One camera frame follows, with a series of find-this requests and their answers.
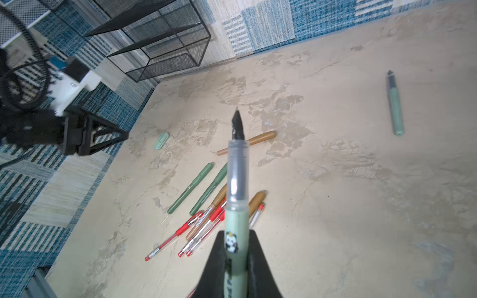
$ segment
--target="transparent pen section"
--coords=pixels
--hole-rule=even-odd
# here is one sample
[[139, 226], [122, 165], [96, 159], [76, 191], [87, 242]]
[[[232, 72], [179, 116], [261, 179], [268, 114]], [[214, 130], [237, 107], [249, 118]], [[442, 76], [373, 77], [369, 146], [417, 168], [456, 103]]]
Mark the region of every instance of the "transparent pen section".
[[257, 211], [255, 211], [255, 213], [252, 215], [252, 218], [250, 219], [250, 225], [249, 225], [250, 228], [253, 228], [255, 226], [255, 223], [259, 219], [260, 214], [263, 211], [263, 208], [265, 208], [265, 206], [263, 204], [260, 204]]
[[191, 254], [194, 253], [194, 251], [200, 246], [200, 244], [207, 238], [207, 236], [212, 233], [212, 231], [215, 229], [215, 227], [220, 223], [220, 219], [217, 217], [212, 224], [212, 226], [208, 229], [208, 231], [192, 246], [192, 248], [186, 253], [186, 255], [189, 257]]
[[227, 209], [243, 210], [249, 203], [249, 147], [245, 140], [228, 142]]
[[164, 247], [166, 247], [166, 245], [168, 245], [169, 243], [172, 242], [172, 240], [176, 239], [177, 238], [177, 235], [174, 233], [171, 237], [169, 237], [166, 241], [164, 241], [163, 243], [161, 243], [161, 245], [159, 245], [156, 249], [154, 249], [153, 251], [151, 251], [151, 253], [149, 255], [147, 255], [144, 260], [147, 262], [149, 261], [152, 257], [154, 257], [155, 255], [157, 255], [158, 252], [161, 251], [161, 249], [163, 249]]

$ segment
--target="green pen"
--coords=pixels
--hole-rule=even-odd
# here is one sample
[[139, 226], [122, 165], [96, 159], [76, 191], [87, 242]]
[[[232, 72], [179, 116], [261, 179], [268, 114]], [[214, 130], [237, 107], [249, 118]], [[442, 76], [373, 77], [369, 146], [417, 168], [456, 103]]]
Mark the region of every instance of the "green pen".
[[391, 106], [391, 120], [395, 135], [404, 134], [403, 115], [401, 111], [401, 101], [399, 100], [399, 91], [396, 86], [396, 78], [393, 71], [388, 71], [389, 104]]
[[225, 164], [225, 166], [223, 166], [220, 169], [220, 171], [217, 174], [217, 176], [215, 177], [214, 181], [212, 181], [212, 183], [209, 185], [209, 187], [204, 192], [204, 194], [200, 197], [200, 199], [197, 201], [197, 203], [194, 205], [194, 207], [192, 207], [189, 214], [194, 215], [195, 213], [197, 213], [199, 208], [207, 200], [209, 195], [214, 191], [214, 189], [217, 187], [217, 185], [220, 183], [220, 181], [222, 181], [222, 179], [224, 179], [225, 175], [227, 175], [227, 164]]
[[179, 205], [185, 200], [185, 198], [196, 188], [197, 185], [204, 179], [205, 176], [212, 170], [214, 167], [213, 163], [208, 163], [202, 171], [200, 171], [199, 175], [192, 181], [192, 183], [186, 188], [186, 190], [180, 195], [180, 197], [172, 204], [172, 206], [169, 207], [167, 210], [167, 213], [171, 214], [174, 212], [174, 210], [179, 207]]
[[232, 118], [228, 142], [227, 204], [225, 205], [224, 297], [247, 297], [249, 252], [249, 142], [245, 141], [240, 112]]

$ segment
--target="pen clip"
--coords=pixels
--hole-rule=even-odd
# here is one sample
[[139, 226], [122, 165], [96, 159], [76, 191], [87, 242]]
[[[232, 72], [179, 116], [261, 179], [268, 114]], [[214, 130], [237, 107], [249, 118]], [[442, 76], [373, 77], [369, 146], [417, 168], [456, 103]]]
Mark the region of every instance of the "pen clip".
[[210, 215], [209, 220], [214, 221], [217, 216], [219, 216], [222, 212], [224, 212], [224, 209], [222, 207], [217, 207], [214, 212]]
[[223, 208], [225, 204], [227, 204], [227, 197], [224, 197], [218, 206], [220, 208]]
[[194, 222], [196, 222], [201, 216], [204, 215], [204, 212], [201, 210], [201, 211], [197, 211], [197, 213], [195, 213], [194, 215], [192, 215], [191, 218], [189, 218], [187, 221], [186, 221], [186, 224], [188, 226], [191, 226], [194, 224]]

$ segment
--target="pen barrel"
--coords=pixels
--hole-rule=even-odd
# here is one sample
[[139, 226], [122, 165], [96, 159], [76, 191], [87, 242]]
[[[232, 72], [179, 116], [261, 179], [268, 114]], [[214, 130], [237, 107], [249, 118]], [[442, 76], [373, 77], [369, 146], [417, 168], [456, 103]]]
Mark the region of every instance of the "pen barrel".
[[225, 210], [224, 297], [247, 296], [247, 253], [249, 250], [249, 211]]
[[199, 208], [202, 206], [202, 204], [207, 200], [207, 198], [209, 197], [209, 195], [214, 191], [214, 189], [217, 187], [217, 183], [215, 183], [215, 181], [213, 181], [209, 187], [207, 188], [207, 190], [204, 192], [204, 194], [200, 197], [200, 199], [197, 201], [197, 203], [194, 205], [194, 207], [192, 207], [192, 209], [190, 210], [189, 214], [190, 215], [193, 215], [197, 212], [197, 210], [199, 210]]
[[249, 142], [228, 142], [227, 209], [249, 210]]
[[191, 254], [194, 253], [194, 251], [199, 247], [199, 245], [205, 240], [205, 238], [214, 230], [214, 228], [220, 223], [220, 220], [216, 218], [216, 220], [213, 222], [212, 226], [208, 228], [205, 231], [205, 234], [199, 238], [195, 244], [189, 249], [189, 251], [186, 253], [186, 255], [189, 257]]
[[212, 201], [212, 204], [214, 204], [215, 206], [218, 206], [226, 194], [227, 194], [227, 183], [225, 183], [224, 186], [222, 186], [222, 188], [218, 191], [217, 195], [215, 196], [215, 199]]
[[391, 106], [391, 119], [395, 135], [404, 134], [403, 116], [401, 111], [401, 101], [397, 88], [389, 89], [389, 104]]
[[189, 234], [186, 236], [186, 240], [189, 241], [195, 234], [196, 232], [199, 231], [200, 227], [202, 226], [203, 222], [207, 222], [207, 220], [210, 217], [210, 214], [214, 211], [215, 206], [211, 205], [204, 213], [204, 215], [197, 221], [197, 224], [195, 224], [192, 229], [190, 230]]
[[272, 130], [271, 132], [266, 132], [264, 134], [259, 134], [257, 136], [254, 136], [253, 138], [249, 139], [249, 142], [250, 142], [250, 145], [252, 146], [257, 143], [264, 142], [266, 140], [274, 138], [276, 136], [277, 136], [277, 133]]
[[194, 190], [194, 188], [196, 188], [196, 186], [199, 185], [200, 181], [202, 181], [202, 179], [204, 179], [204, 177], [207, 176], [207, 174], [210, 172], [210, 170], [213, 167], [214, 167], [213, 163], [208, 163], [202, 169], [202, 171], [200, 171], [199, 175], [197, 175], [197, 177], [195, 177], [195, 179], [192, 180], [191, 184], [179, 196], [179, 198], [177, 198], [177, 200], [172, 204], [172, 206], [169, 207], [169, 209], [167, 210], [167, 213], [169, 213], [169, 214], [173, 213], [177, 209], [177, 207], [179, 207], [179, 205], [185, 200], [185, 198]]
[[197, 201], [197, 203], [192, 207], [190, 210], [189, 214], [193, 215], [199, 208], [202, 206], [202, 204], [207, 200], [207, 198], [210, 196], [210, 194], [214, 191], [214, 189], [217, 187], [217, 185], [224, 179], [224, 177], [227, 175], [227, 164], [225, 164], [220, 171], [218, 172], [217, 176], [214, 178], [214, 181], [209, 185], [207, 190], [204, 192], [204, 194], [200, 197], [200, 199]]
[[249, 202], [249, 208], [250, 208], [250, 216], [254, 214], [254, 212], [258, 209], [260, 204], [262, 204], [263, 200], [265, 199], [266, 194], [264, 192], [257, 192], [252, 200]]
[[227, 154], [228, 148], [224, 148], [222, 150], [217, 151], [217, 155], [224, 155]]
[[154, 257], [155, 255], [157, 255], [157, 253], [160, 251], [159, 248], [156, 248], [155, 250], [151, 251], [151, 253], [149, 255], [147, 255], [144, 260], [149, 261], [152, 257]]
[[260, 216], [260, 213], [262, 213], [262, 211], [260, 209], [257, 209], [257, 211], [255, 211], [255, 213], [252, 215], [252, 219], [250, 219], [250, 225], [249, 225], [250, 228], [253, 228], [255, 226], [255, 223], [257, 222]]
[[180, 236], [182, 233], [184, 233], [185, 231], [187, 231], [187, 229], [189, 228], [189, 225], [187, 223], [183, 224], [182, 227], [180, 227], [177, 231], [176, 231], [176, 236]]

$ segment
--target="panda sticker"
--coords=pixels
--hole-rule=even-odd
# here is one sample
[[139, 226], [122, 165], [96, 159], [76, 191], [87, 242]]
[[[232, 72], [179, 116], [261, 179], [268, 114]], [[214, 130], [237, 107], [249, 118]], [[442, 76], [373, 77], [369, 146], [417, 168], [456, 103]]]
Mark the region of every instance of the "panda sticker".
[[239, 251], [239, 247], [237, 246], [237, 236], [235, 234], [227, 232], [225, 235], [225, 249], [231, 253]]

